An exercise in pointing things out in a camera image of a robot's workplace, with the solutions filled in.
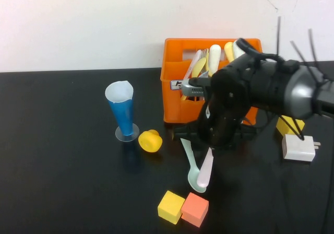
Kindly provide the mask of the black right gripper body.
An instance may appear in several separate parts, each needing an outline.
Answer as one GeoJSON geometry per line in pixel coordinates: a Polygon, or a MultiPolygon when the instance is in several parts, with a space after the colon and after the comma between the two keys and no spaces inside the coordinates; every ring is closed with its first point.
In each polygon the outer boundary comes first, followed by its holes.
{"type": "Polygon", "coordinates": [[[248,126],[242,125],[242,119],[248,107],[224,106],[217,99],[206,101],[197,119],[197,135],[210,147],[219,148],[229,145],[235,138],[242,138],[248,126]]]}

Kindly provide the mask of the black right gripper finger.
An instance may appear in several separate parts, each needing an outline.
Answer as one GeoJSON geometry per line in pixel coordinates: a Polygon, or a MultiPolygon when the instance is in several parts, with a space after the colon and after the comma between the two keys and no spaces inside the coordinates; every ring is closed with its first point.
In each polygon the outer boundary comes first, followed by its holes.
{"type": "Polygon", "coordinates": [[[251,141],[257,135],[257,128],[252,125],[240,125],[240,138],[246,141],[251,141]]]}
{"type": "Polygon", "coordinates": [[[197,126],[195,125],[179,125],[172,130],[172,139],[186,139],[189,141],[199,140],[197,126]]]}

